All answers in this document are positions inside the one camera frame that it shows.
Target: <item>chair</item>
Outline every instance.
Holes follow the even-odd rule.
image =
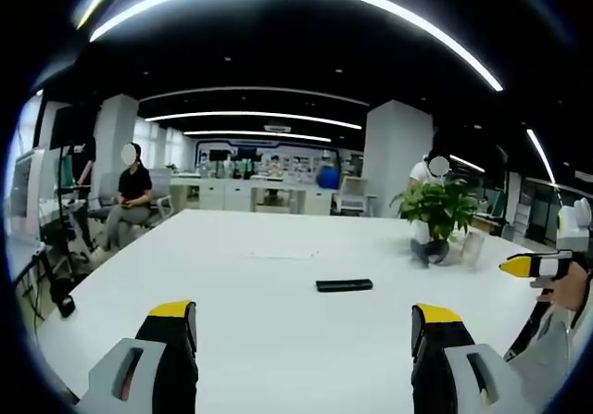
[[[99,182],[99,195],[95,201],[99,208],[89,209],[88,218],[105,222],[109,216],[109,211],[118,202],[118,183],[120,175],[118,173],[105,173]]]
[[[174,213],[170,198],[170,169],[150,169],[152,193],[155,199],[150,206],[150,217],[142,226],[152,229]]]
[[[339,193],[335,197],[335,207],[339,214],[366,216],[369,212],[369,199],[366,195],[367,180],[346,176]]]

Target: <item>white shirt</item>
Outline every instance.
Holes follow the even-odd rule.
[[[435,184],[440,183],[439,178],[433,176],[424,161],[417,163],[410,172],[410,178],[413,178],[420,184]]]

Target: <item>gray chair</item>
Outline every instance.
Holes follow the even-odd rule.
[[[120,175],[118,173],[105,173],[99,183],[99,195],[90,201],[93,207],[98,203],[98,207],[89,209],[88,217],[93,220],[105,222],[109,216],[109,211],[118,202],[118,185]]]
[[[148,173],[152,182],[154,203],[150,206],[150,217],[142,225],[152,229],[169,218],[174,213],[174,208],[170,198],[171,170],[150,169]]]

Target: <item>black ceiling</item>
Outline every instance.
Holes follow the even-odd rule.
[[[86,42],[97,24],[137,1],[114,0],[76,39]],[[574,167],[587,170],[593,160],[590,138],[574,131],[576,122],[591,116],[580,59],[587,30],[580,16],[566,16],[566,11],[580,9],[573,4],[563,11],[551,9],[550,0],[392,1],[464,45],[504,91],[494,92],[424,31],[353,0],[170,2],[84,45],[76,62],[44,88],[50,99],[69,103],[100,102],[120,93],[142,100],[181,90],[265,86],[369,104],[311,94],[225,90],[142,101],[139,114],[145,118],[244,110],[363,123],[371,107],[396,99],[431,113],[441,128],[462,129],[451,132],[455,153],[478,165],[492,157],[485,149],[487,139],[503,146],[511,164],[525,174],[547,178],[526,138],[529,126],[549,151],[559,181],[568,182]],[[331,137],[336,145],[363,147],[364,131],[293,119],[272,121],[286,122],[293,132]],[[166,121],[183,131],[263,130],[269,122],[251,117]]]

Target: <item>pants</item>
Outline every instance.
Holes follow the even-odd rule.
[[[73,217],[76,220],[76,223],[81,228],[82,232],[82,240],[86,244],[86,246],[93,250],[93,240],[91,240],[91,231],[89,230],[89,191],[88,190],[79,190],[78,192],[78,199],[84,200],[84,204],[82,207],[79,208],[76,212],[73,213]]]
[[[133,241],[132,226],[142,224],[150,216],[148,207],[124,208],[114,206],[109,212],[106,221],[107,241],[106,249],[117,247],[124,248]]]

